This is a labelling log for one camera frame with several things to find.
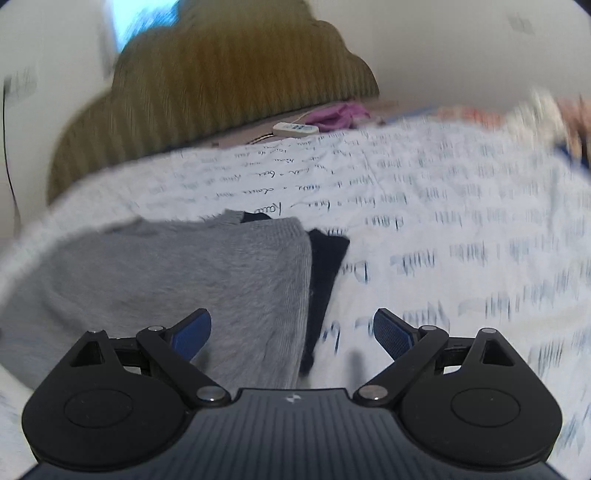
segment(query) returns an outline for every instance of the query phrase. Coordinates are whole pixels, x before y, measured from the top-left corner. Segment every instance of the fabric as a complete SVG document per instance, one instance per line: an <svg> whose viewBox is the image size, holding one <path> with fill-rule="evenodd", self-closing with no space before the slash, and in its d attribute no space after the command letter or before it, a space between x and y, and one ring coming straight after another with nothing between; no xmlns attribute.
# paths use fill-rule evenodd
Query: fabric
<svg viewBox="0 0 591 480"><path fill-rule="evenodd" d="M0 362L35 388L87 330L134 336L197 308L212 334L196 365L232 394L294 388L306 335L311 250L294 218L237 225L135 222L56 250L0 314Z"/></svg>
<svg viewBox="0 0 591 480"><path fill-rule="evenodd" d="M389 365L372 330L381 307L455 336L498 328L562 409L550 463L566 478L589 480L590 193L588 172L562 154L461 122L420 118L183 150L105 171L66 193L5 253L0 303L51 249L82 232L137 216L196 222L225 208L296 216L308 231L351 240L311 387L354 389ZM19 435L13 425L0 430L0 445ZM2 449L0 459L17 462Z"/></svg>
<svg viewBox="0 0 591 480"><path fill-rule="evenodd" d="M560 108L552 94L543 89L534 89L529 101L507 114L505 128L517 141L546 148L554 148L567 137Z"/></svg>
<svg viewBox="0 0 591 480"><path fill-rule="evenodd" d="M259 212L245 213L242 221L255 222L270 219L268 215ZM308 375L314 365L314 347L320 338L324 314L329 305L335 278L350 243L344 236L325 235L317 229L308 232L308 235L312 248L312 271L306 342L300 364L301 375Z"/></svg>
<svg viewBox="0 0 591 480"><path fill-rule="evenodd" d="M66 128L50 167L49 203L105 167L279 113L379 93L365 62L304 0L185 0L178 10L176 25L127 44L111 91Z"/></svg>
<svg viewBox="0 0 591 480"><path fill-rule="evenodd" d="M348 102L315 110L305 118L307 125L315 125L321 132L352 128L355 119L369 119L369 112L360 103Z"/></svg>
<svg viewBox="0 0 591 480"><path fill-rule="evenodd" d="M567 150L575 159L589 167L591 152L591 100L581 98L576 104L558 100L558 108L567 128Z"/></svg>

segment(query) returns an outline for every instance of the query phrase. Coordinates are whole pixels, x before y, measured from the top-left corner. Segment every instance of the bed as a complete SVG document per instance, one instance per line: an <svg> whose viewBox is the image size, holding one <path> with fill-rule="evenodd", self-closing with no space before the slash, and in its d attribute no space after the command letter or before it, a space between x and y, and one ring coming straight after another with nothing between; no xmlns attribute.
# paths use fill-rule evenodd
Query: bed
<svg viewBox="0 0 591 480"><path fill-rule="evenodd" d="M591 190L542 148L423 117L262 145L189 148L76 183L4 255L0 300L58 242L142 216L201 220L226 208L298 217L346 235L311 388L355 389L389 364L373 337L386 307L455 336L497 327L555 395L550 462L591 475ZM18 433L28 392L0 369L0 474L33 461Z"/></svg>
<svg viewBox="0 0 591 480"><path fill-rule="evenodd" d="M226 208L296 216L306 229L351 240L303 386L351 391L389 364L373 336L381 307L454 336L497 327L562 409L550 463L566 478L591 478L587 171L503 129L423 116L244 145L279 119L376 96L378 88L336 29L315 21L303 1L244 0L231 19L228 5L187 0L178 26L126 47L111 91L73 119L54 152L51 207L4 252L0 304L52 248L82 232L137 216L199 221ZM227 21L237 37L228 36ZM211 41L216 35L219 44ZM276 41L281 35L289 42ZM257 64L243 51L245 36L279 50L255 49L266 59ZM311 57L295 59L291 42L311 38ZM242 63L225 63L217 78L215 69L194 68L201 55ZM253 78L253 85L243 81ZM217 85L234 90L219 98ZM422 107L365 105L383 117ZM0 366L0 480L34 464L20 430L30 394Z"/></svg>

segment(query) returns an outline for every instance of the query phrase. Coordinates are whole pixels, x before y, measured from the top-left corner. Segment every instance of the electrical cable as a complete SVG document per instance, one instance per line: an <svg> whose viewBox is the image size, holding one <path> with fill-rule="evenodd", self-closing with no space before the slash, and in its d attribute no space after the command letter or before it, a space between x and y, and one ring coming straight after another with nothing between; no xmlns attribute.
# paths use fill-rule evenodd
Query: electrical cable
<svg viewBox="0 0 591 480"><path fill-rule="evenodd" d="M8 154L6 149L6 85L2 88L2 145L4 146L4 166L6 167L6 176L8 177L8 185L12 193L12 205L14 206L14 235L18 235L21 231L21 212L18 209L17 196L14 193L12 186L12 178L10 177L10 168L8 167Z"/></svg>
<svg viewBox="0 0 591 480"><path fill-rule="evenodd" d="M247 145L254 145L255 143L262 142L263 140L266 140L267 138L271 138L274 136L275 135L273 135L273 134L264 134L264 135L261 135L260 137L256 137L254 140L250 140L250 142L248 142Z"/></svg>

